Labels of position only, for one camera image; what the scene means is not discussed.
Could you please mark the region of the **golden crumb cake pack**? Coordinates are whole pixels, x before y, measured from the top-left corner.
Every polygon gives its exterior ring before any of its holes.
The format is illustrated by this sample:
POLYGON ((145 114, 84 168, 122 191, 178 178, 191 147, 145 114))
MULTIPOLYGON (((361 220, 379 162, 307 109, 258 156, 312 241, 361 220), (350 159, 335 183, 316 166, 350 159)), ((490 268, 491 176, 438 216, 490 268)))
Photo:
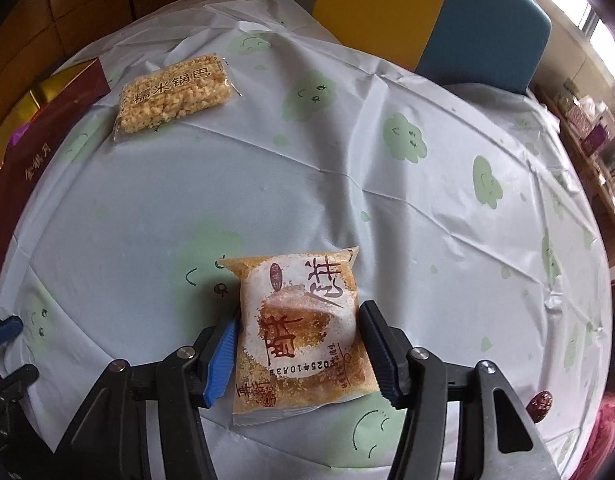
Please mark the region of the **golden crumb cake pack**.
POLYGON ((355 247, 222 259, 239 281, 233 420, 254 426, 378 389, 357 327, 355 247))

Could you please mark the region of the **purple candy wrapper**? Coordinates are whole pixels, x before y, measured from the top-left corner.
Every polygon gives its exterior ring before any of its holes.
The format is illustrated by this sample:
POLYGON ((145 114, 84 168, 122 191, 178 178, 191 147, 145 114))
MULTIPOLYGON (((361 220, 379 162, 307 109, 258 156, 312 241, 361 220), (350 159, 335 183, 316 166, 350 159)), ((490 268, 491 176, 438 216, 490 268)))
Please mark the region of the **purple candy wrapper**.
POLYGON ((19 127, 18 129, 16 129, 12 133, 12 136, 10 137, 8 145, 11 148, 13 148, 21 140, 21 138, 26 134, 28 128, 29 128, 29 125, 25 124, 25 125, 22 125, 21 127, 19 127))

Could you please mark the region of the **white green-print tablecloth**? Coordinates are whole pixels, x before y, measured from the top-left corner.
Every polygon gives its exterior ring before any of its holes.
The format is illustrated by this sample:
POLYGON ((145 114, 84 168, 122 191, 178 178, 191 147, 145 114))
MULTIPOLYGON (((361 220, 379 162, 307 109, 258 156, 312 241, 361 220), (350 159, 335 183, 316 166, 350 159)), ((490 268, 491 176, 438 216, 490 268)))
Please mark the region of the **white green-print tablecloth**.
POLYGON ((559 474, 579 466, 611 353, 605 248, 554 117, 442 88, 338 44, 294 0, 184 0, 99 39, 110 92, 69 132, 9 244, 0 318, 56 445, 104 367, 157 361, 216 319, 222 257, 357 247, 359 294, 441 359, 501 367, 559 474), (134 79, 216 53, 240 92, 114 143, 134 79))

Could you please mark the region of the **red date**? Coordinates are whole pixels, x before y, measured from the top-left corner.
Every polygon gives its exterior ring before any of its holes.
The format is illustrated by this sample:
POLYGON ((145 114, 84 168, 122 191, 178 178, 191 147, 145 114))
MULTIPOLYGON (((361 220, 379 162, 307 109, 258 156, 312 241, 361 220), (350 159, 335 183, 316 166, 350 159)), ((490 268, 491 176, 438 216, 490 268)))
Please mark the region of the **red date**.
POLYGON ((536 393, 535 396, 525 407, 532 422, 538 424, 546 418, 549 411, 553 407, 554 397, 548 390, 543 390, 536 393))

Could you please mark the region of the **gold tin box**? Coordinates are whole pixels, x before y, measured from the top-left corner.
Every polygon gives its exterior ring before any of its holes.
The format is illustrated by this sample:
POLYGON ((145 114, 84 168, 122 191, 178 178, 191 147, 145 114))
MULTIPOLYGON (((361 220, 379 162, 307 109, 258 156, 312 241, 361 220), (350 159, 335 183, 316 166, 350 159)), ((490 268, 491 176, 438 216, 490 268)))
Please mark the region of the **gold tin box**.
POLYGON ((0 274, 10 239, 35 185, 71 128, 109 91, 98 58, 66 68, 32 91, 36 110, 24 116, 22 124, 29 128, 13 148, 6 145, 0 168, 0 274))

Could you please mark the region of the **rice cracker block pack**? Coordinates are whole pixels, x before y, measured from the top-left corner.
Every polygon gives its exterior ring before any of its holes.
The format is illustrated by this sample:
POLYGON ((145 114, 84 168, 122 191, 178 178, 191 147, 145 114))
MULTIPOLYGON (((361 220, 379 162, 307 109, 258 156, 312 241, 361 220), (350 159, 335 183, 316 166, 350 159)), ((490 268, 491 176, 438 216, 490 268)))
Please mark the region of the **rice cracker block pack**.
POLYGON ((177 62, 125 84, 112 139, 121 143, 146 130, 224 105, 240 92, 216 53, 177 62))

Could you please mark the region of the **wooden side shelf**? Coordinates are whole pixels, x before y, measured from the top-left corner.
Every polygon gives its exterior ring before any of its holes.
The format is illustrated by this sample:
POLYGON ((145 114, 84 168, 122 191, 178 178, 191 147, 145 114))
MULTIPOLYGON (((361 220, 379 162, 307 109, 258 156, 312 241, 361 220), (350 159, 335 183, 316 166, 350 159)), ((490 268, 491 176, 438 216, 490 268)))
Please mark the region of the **wooden side shelf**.
POLYGON ((615 189, 608 170, 596 155, 586 154, 577 130, 562 114, 547 91, 537 82, 532 82, 530 89, 536 99, 558 118, 560 140, 572 160, 574 169, 577 170, 589 201, 592 205, 600 206, 615 229, 615 189))

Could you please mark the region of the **grey yellow blue chair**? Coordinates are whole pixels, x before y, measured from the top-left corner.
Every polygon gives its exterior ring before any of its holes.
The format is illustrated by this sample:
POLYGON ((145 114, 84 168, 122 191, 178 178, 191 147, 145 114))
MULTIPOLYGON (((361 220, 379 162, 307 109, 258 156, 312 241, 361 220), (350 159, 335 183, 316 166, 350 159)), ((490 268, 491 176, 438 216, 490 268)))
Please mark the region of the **grey yellow blue chair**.
POLYGON ((487 84, 522 93, 551 21, 534 0, 296 0, 341 44, 441 86, 487 84))

